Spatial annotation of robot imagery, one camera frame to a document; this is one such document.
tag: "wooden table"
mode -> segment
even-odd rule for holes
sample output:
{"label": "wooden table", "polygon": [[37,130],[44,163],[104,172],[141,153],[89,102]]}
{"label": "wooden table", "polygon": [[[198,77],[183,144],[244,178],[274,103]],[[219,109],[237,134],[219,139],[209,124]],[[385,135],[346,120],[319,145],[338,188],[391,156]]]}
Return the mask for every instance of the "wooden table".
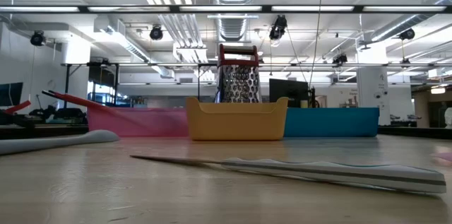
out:
{"label": "wooden table", "polygon": [[451,192],[409,194],[130,158],[401,164],[445,174],[452,141],[378,138],[190,142],[125,138],[0,157],[0,223],[449,223]]}

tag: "yellow plastic basket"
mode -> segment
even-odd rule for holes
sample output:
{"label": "yellow plastic basket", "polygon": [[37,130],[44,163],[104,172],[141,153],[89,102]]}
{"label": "yellow plastic basket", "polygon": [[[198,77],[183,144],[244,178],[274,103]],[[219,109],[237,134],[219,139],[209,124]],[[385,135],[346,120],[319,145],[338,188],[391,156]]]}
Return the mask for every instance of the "yellow plastic basket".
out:
{"label": "yellow plastic basket", "polygon": [[186,99],[192,140],[280,140],[288,98],[276,103],[200,103]]}

